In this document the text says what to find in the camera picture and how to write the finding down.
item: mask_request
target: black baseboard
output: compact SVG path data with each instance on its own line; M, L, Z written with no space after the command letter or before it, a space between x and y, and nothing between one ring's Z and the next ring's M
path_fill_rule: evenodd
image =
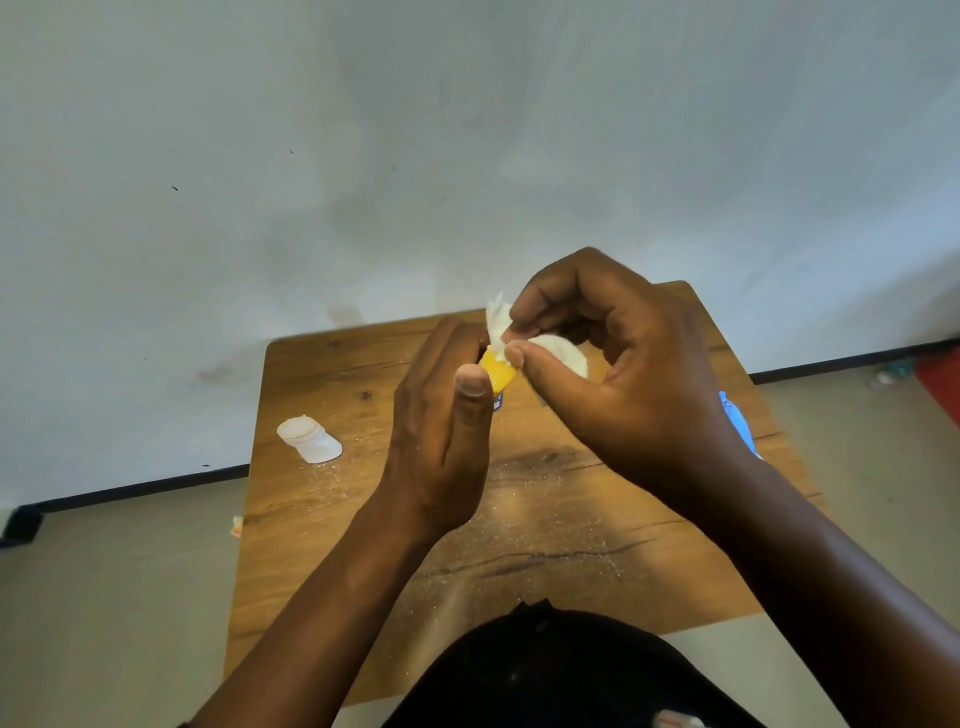
M902 349L862 353L857 356L845 356L842 359L818 361L814 364L801 364L799 367L784 367L783 369L772 369L769 372L757 372L756 374L751 374L750 379L754 384L770 384L771 382L784 381L786 379L799 379L802 376L824 375L830 372L841 372L844 369L858 369L859 367L870 367L877 364L889 364L893 361L908 359L914 356L946 353L956 347L960 347L960 336L952 339L944 339L943 341L934 341L929 344L903 347Z
M784 381L785 379L797 379L801 376L821 375L828 372L840 372L844 369L856 369L858 367L886 364L911 356L925 356L927 354L949 352L958 346L960 346L960 337L934 341L930 344L918 344L913 347L903 347L902 349L889 349L886 352L864 353L858 356L846 356L842 359L803 364L799 367L785 367L784 369L774 369L769 372L757 372L756 374L750 375L750 379L753 380L754 384L769 384L775 381ZM196 485L219 483L223 480L235 480L236 478L247 477L249 473L250 465L236 465L232 468L222 468L221 470L210 471L208 473L192 473L190 475L168 477L162 480L153 480L149 483L125 485L120 488L95 491L94 493L81 493L78 496L68 496L54 498L52 500L42 500L39 503L29 503L28 505L20 506L11 514L7 521L7 526L3 531L3 536L0 537L0 548L5 546L20 546L31 542L36 537L36 533L43 523L43 516L47 513L65 511L71 508L84 508L87 505L109 503L114 500L124 500L129 497L150 496L154 493L166 493L167 491L176 491L180 488L192 488Z
M0 548L22 546L30 543L36 538L40 525L43 523L43 517L48 513L110 503L114 500L126 500L130 497L152 496L155 493L178 491L181 488L193 488L196 485L219 483L224 480L236 480L240 477L247 477L249 473L250 465L235 465L232 468L221 468L207 473L166 477L162 480L151 480L149 483L123 485L119 488L107 488L104 491L80 493L77 496L59 497L21 505L11 513L7 520L3 535L0 536Z

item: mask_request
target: wood grain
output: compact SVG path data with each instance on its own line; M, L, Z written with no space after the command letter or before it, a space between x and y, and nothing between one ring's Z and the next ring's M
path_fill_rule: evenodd
M757 450L820 507L823 498L693 289L721 388L750 423ZM482 320L474 311L465 318ZM243 658L346 530L380 476L393 392L439 317L311 334L267 349L226 672ZM587 346L590 378L607 364ZM322 465L276 436L308 414L344 443ZM655 633L759 607L727 557L692 524L603 466L522 376L493 417L491 467L477 515L445 537L404 589L347 704L406 692L453 640L488 619L549 597L561 608Z

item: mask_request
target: floor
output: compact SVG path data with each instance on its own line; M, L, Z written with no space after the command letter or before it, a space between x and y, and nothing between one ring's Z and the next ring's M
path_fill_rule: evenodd
M875 392L859 370L764 394L837 520L960 625L960 429L915 381ZM0 552L0 724L172 728L217 685L243 480L48 517ZM765 616L670 642L770 728L843 726ZM341 712L379 725L395 699Z

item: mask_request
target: person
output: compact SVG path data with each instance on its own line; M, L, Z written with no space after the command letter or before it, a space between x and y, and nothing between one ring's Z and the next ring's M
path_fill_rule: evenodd
M533 276L511 315L511 362L607 467L727 553L851 726L960 725L957 631L749 452L682 303L585 249ZM542 331L602 350L604 381L526 341ZM404 585L480 502L485 335L446 318L428 337L396 390L376 490L192 728L333 722ZM659 638L542 602L449 647L387 725L648 726L661 710L760 725Z

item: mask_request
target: yellow lid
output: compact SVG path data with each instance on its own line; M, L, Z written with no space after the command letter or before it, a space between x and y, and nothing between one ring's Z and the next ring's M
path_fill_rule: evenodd
M480 359L480 366L483 367L484 371L490 376L490 382L493 385L493 395L495 397L500 394L504 387L510 384L510 380L516 376L516 369L510 366L510 364L497 361L490 347L487 347L487 350L483 352L483 357Z

